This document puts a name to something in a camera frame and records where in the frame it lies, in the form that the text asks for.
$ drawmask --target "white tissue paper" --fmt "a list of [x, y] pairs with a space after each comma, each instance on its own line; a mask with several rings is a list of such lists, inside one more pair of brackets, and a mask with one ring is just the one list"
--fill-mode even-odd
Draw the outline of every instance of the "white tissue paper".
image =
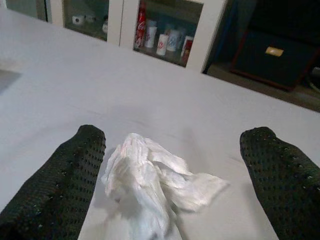
[[101, 180], [119, 203], [108, 240], [181, 240], [171, 207], [197, 212], [227, 186], [219, 177], [189, 172], [184, 159], [136, 133], [117, 146]]

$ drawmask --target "white table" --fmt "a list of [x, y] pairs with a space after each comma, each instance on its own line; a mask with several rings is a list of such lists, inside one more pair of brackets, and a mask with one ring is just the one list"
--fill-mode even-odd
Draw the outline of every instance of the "white table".
[[[0, 210], [83, 124], [105, 132], [107, 156], [136, 132], [229, 181], [203, 212], [181, 215], [186, 240], [277, 239], [240, 155], [243, 131], [268, 126], [320, 166], [319, 113], [4, 9], [0, 69]], [[103, 239], [107, 216], [98, 179], [79, 239]]]

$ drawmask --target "cabinet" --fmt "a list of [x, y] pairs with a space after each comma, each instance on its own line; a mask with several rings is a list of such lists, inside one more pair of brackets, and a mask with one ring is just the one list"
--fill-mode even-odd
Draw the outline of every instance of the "cabinet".
[[[226, 5], [225, 0], [144, 0], [144, 4], [147, 20], [157, 22], [154, 47], [134, 47], [140, 0], [123, 2], [120, 47], [202, 72]], [[165, 33], [170, 25], [175, 30], [185, 29], [186, 35], [194, 37], [187, 61], [181, 59], [181, 48], [175, 52], [166, 51], [164, 56], [156, 53], [159, 35]]]
[[[50, 0], [49, 3], [53, 24], [119, 46], [123, 0]], [[77, 17], [79, 24], [74, 23]], [[103, 31], [104, 23], [107, 33]]]
[[[47, 21], [55, 25], [202, 73], [227, 0], [33, 1], [36, 4], [32, 10], [35, 12], [37, 9], [37, 12], [40, 13], [39, 6], [44, 6], [41, 9], [45, 9], [43, 12], [46, 14]], [[147, 22], [152, 20], [156, 23], [153, 47], [145, 47], [144, 44], [141, 47], [134, 47], [141, 1], [145, 3]], [[73, 22], [73, 17], [77, 16], [82, 18], [79, 20], [83, 21], [82, 24]], [[95, 19], [89, 22], [83, 19], [84, 16], [95, 17]], [[103, 32], [105, 18], [108, 19], [107, 34]], [[158, 55], [157, 46], [160, 34], [169, 36], [171, 30], [179, 32], [176, 49], [166, 50], [164, 55]], [[187, 56], [183, 54], [182, 48], [186, 36], [192, 38], [192, 42], [188, 42]]]

